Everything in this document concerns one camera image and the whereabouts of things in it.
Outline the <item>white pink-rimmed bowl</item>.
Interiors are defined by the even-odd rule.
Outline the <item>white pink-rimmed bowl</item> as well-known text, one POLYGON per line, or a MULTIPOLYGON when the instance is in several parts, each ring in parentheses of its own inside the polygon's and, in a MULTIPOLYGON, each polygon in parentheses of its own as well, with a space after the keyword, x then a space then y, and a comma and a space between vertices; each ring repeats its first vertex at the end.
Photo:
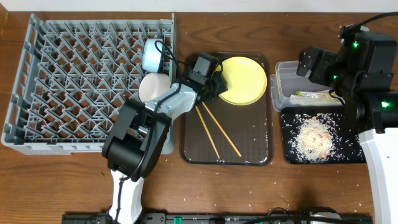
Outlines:
POLYGON ((149 73, 139 85, 139 99, 142 102, 153 100, 170 89, 170 78, 163 73, 149 73))

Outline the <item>light blue bowl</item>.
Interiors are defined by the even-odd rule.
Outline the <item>light blue bowl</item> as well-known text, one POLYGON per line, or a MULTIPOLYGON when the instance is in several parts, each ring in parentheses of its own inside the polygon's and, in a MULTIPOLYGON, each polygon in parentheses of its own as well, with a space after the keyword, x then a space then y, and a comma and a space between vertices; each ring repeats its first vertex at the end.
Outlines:
POLYGON ((149 73, 161 73, 163 66, 162 39, 148 39, 145 42, 142 67, 149 73))

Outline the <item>yellow plate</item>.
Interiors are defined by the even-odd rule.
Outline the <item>yellow plate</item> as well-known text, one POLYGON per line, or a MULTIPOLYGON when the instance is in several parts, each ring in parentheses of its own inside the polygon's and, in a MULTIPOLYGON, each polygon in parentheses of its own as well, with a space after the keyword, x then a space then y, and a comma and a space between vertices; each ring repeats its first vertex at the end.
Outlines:
POLYGON ((219 96, 225 102, 246 106, 259 100, 266 91, 267 77, 264 69, 253 59, 230 57, 222 62, 222 77, 228 90, 219 96))

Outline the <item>wooden chopstick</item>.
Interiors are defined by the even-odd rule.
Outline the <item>wooden chopstick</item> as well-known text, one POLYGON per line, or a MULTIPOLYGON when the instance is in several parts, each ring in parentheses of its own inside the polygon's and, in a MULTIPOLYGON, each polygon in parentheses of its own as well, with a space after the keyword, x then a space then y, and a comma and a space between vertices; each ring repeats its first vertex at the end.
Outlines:
POLYGON ((235 144, 232 142, 231 138, 228 136, 228 134, 226 133, 226 131, 222 128, 222 126, 220 125, 220 123, 218 122, 218 120, 215 118, 215 116, 213 115, 213 113, 209 110, 209 108, 207 107, 207 105, 202 102, 202 105, 204 106, 204 108, 207 110, 208 114, 211 116, 211 118, 213 119, 213 121, 216 123, 217 127, 220 129, 220 131, 223 133, 223 135, 225 136, 225 138, 228 140, 228 142, 230 143, 230 145, 233 147, 233 149, 235 150, 235 152, 237 153, 237 155, 239 157, 242 157, 242 154, 240 153, 240 151, 238 150, 238 148, 235 146, 235 144))
POLYGON ((199 116, 199 119, 200 119, 200 121, 201 121, 201 123, 202 123, 202 125, 203 125, 203 127, 205 129, 206 135, 208 136, 208 139, 210 140, 210 143, 211 143, 211 145, 212 145, 212 147, 214 149, 214 152, 215 152, 217 158, 220 159, 219 152, 218 152, 218 150, 217 150, 217 148, 215 146, 213 138, 212 138, 212 136, 211 136, 211 134, 210 134, 210 132, 208 130, 208 127, 207 127, 206 123, 205 123, 205 120, 203 119, 203 116, 202 116, 202 114, 200 112, 200 109, 198 108, 198 106, 195 106, 195 109, 196 109, 197 115, 199 116))

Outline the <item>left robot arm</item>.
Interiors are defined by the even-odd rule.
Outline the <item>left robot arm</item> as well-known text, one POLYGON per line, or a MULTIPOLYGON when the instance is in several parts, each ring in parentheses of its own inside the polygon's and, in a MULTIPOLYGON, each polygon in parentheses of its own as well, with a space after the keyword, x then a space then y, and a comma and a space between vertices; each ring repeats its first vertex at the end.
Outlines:
POLYGON ((158 73, 150 73, 141 84, 151 96, 122 105, 102 148, 114 181, 107 223, 138 221, 144 179, 159 161, 172 122, 228 89, 220 71, 204 75, 191 70, 187 78, 165 84, 158 73))

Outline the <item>green snack wrapper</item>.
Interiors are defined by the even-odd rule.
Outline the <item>green snack wrapper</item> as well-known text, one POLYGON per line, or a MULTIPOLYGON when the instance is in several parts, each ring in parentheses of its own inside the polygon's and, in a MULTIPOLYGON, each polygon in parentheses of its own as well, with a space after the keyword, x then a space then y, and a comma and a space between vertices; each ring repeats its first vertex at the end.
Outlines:
POLYGON ((318 92, 310 92, 310 91, 297 91, 295 96, 300 97, 310 97, 310 98, 331 98, 329 91, 318 91, 318 92))

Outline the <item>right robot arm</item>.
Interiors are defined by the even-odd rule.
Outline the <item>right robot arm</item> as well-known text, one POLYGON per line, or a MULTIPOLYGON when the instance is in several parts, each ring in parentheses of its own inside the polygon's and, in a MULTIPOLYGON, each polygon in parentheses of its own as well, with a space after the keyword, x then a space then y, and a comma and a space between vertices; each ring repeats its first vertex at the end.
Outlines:
POLYGON ((391 90, 397 42, 387 34, 343 34, 339 52, 309 46, 297 75, 329 86, 355 121, 371 181, 375 223, 397 223, 397 92, 391 90))

